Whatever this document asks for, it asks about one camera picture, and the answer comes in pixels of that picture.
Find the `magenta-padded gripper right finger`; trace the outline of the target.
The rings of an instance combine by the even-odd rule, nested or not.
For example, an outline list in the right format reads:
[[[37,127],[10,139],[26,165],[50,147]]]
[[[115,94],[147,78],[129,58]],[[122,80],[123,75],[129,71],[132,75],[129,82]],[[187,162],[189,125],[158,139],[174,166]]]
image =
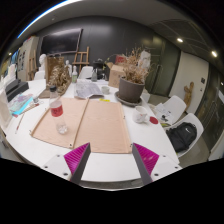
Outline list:
[[[182,169],[168,155],[158,155],[137,143],[132,144],[132,154],[143,185],[152,183]]]

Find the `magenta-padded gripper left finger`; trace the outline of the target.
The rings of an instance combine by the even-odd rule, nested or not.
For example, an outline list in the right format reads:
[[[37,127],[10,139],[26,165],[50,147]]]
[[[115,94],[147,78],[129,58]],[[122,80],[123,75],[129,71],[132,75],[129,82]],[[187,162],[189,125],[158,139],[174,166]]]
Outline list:
[[[65,155],[57,154],[45,163],[42,169],[74,184],[79,184],[90,153],[90,144],[86,143]]]

